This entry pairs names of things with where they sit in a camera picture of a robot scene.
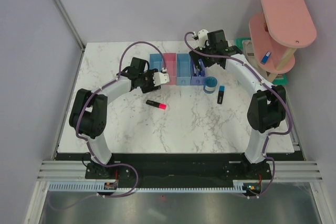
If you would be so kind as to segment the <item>light blue storage bin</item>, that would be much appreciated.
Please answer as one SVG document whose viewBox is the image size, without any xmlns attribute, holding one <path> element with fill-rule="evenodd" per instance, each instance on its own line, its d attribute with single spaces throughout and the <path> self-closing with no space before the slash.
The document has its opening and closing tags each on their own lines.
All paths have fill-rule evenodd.
<svg viewBox="0 0 336 224">
<path fill-rule="evenodd" d="M 176 55 L 176 85 L 189 86 L 191 81 L 191 66 L 189 54 Z"/>
</svg>

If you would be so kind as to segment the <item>blue round jar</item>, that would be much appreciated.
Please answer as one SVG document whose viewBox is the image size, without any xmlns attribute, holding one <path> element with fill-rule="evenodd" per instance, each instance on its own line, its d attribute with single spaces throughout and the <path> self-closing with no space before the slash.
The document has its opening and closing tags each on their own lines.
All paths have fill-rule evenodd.
<svg viewBox="0 0 336 224">
<path fill-rule="evenodd" d="M 215 77 L 206 77 L 204 80 L 203 91 L 207 94 L 215 92 L 218 81 Z"/>
</svg>

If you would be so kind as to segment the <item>pink storage bin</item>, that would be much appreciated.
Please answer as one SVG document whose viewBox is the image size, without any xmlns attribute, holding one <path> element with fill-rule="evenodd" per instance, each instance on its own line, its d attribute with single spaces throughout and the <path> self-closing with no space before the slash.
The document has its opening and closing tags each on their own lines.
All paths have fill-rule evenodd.
<svg viewBox="0 0 336 224">
<path fill-rule="evenodd" d="M 167 73 L 169 75 L 170 81 L 168 85 L 176 85 L 176 53 L 164 53 L 163 54 Z"/>
</svg>

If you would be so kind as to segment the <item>blue cap black highlighter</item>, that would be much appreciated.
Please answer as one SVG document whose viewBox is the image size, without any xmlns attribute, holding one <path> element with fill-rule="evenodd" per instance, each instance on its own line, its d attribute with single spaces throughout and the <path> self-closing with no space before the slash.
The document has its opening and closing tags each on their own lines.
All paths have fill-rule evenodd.
<svg viewBox="0 0 336 224">
<path fill-rule="evenodd" d="M 223 103 L 224 92 L 225 92 L 225 87 L 224 86 L 219 86 L 218 96 L 217 96 L 217 103 L 218 104 Z"/>
</svg>

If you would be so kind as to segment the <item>purple storage bin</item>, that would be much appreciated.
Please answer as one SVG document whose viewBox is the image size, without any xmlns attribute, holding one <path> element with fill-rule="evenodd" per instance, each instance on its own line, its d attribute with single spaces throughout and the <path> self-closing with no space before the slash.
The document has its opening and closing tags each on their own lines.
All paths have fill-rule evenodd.
<svg viewBox="0 0 336 224">
<path fill-rule="evenodd" d="M 190 81 L 190 85 L 191 86 L 203 86 L 204 85 L 204 80 L 206 78 L 206 73 L 202 73 L 202 75 L 199 76 L 194 76 L 194 72 L 192 69 L 192 64 L 191 65 L 191 81 Z"/>
</svg>

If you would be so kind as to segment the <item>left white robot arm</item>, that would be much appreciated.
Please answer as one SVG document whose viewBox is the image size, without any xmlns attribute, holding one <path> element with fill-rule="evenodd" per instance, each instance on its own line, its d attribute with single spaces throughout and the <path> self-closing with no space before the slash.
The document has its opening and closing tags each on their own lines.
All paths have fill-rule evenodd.
<svg viewBox="0 0 336 224">
<path fill-rule="evenodd" d="M 97 173 L 103 178 L 111 178 L 115 173 L 115 165 L 109 162 L 112 153 L 104 136 L 108 105 L 134 89 L 140 88 L 142 93 L 148 93 L 169 82 L 166 71 L 145 70 L 148 64 L 148 61 L 134 57 L 130 66 L 96 91 L 79 89 L 76 93 L 69 125 L 74 128 L 76 136 L 86 142 L 91 159 L 98 164 Z"/>
</svg>

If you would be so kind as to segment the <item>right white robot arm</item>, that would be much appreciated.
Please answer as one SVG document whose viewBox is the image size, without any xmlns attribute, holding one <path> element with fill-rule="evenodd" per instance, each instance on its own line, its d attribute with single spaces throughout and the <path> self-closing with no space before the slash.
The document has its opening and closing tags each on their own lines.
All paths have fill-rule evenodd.
<svg viewBox="0 0 336 224">
<path fill-rule="evenodd" d="M 259 173 L 258 163 L 266 159 L 269 137 L 289 115 L 286 91 L 259 74 L 237 46 L 229 46 L 223 30 L 203 29 L 187 35 L 198 42 L 189 52 L 196 71 L 217 64 L 232 74 L 251 97 L 247 111 L 251 134 L 244 152 L 247 162 L 241 164 L 240 172 L 245 178 L 254 178 Z"/>
</svg>

